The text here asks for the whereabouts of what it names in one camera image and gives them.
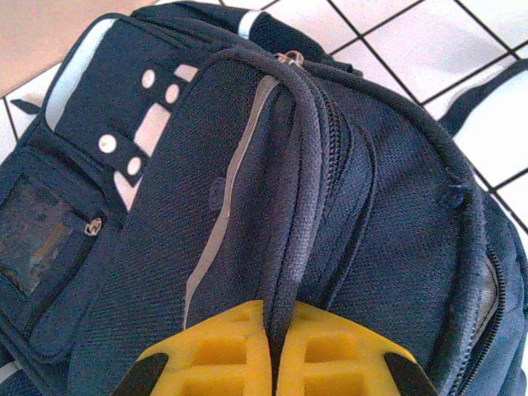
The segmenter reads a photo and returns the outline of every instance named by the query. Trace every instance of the front pocket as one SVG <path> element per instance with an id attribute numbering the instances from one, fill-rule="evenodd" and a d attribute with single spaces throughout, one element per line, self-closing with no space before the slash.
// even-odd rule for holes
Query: front pocket
<path id="1" fill-rule="evenodd" d="M 101 194 L 64 165 L 21 150 L 0 173 L 0 310 L 27 340 L 106 221 Z"/>

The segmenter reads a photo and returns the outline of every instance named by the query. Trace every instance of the beige floor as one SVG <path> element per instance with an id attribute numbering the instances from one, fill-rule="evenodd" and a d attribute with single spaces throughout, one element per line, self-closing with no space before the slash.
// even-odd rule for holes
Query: beige floor
<path id="1" fill-rule="evenodd" d="M 95 18 L 154 0 L 0 0 L 0 97 L 59 62 Z"/>

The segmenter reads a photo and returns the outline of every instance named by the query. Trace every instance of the yellow plastic piece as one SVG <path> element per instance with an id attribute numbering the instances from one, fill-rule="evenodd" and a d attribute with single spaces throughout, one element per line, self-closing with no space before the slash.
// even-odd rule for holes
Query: yellow plastic piece
<path id="1" fill-rule="evenodd" d="M 151 346 L 168 362 L 152 396 L 271 395 L 271 361 L 262 301 L 250 301 Z"/>
<path id="2" fill-rule="evenodd" d="M 407 350 L 357 323 L 295 303 L 276 396 L 399 396 L 386 352 L 416 362 Z"/>

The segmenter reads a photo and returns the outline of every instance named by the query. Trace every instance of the white tile floor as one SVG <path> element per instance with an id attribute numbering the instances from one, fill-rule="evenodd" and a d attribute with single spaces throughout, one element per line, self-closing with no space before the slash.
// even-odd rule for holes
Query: white tile floor
<path id="1" fill-rule="evenodd" d="M 499 73 L 516 58 L 528 58 L 526 0 L 207 0 L 233 7 L 265 8 L 311 35 L 338 60 L 441 117 L 462 91 Z M 0 102 L 0 162 L 13 150 L 31 118 L 6 104 L 22 98 L 39 105 L 57 68 L 35 78 Z M 528 168 L 526 105 L 502 109 L 508 125 L 456 141 L 491 186 Z M 528 224 L 528 174 L 497 193 Z M 528 248 L 525 225 L 516 223 Z"/>

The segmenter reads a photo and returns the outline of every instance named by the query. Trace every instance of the white grommet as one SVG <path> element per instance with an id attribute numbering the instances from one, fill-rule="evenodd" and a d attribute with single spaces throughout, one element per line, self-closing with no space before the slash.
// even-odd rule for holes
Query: white grommet
<path id="1" fill-rule="evenodd" d="M 141 78 L 141 85 L 145 88 L 151 88 L 154 85 L 154 81 L 156 81 L 156 73 L 151 68 L 145 70 Z"/>
<path id="2" fill-rule="evenodd" d="M 128 174 L 131 176 L 137 175 L 139 169 L 141 169 L 141 158 L 133 157 L 130 159 L 129 164 L 126 166 L 126 171 Z"/>
<path id="3" fill-rule="evenodd" d="M 117 140 L 113 135 L 104 134 L 101 138 L 99 138 L 99 149 L 104 154 L 113 153 L 116 150 L 116 147 Z"/>
<path id="4" fill-rule="evenodd" d="M 171 84 L 168 86 L 167 90 L 165 91 L 165 101 L 169 104 L 172 104 L 176 101 L 178 98 L 178 94 L 180 93 L 180 88 L 176 84 Z"/>

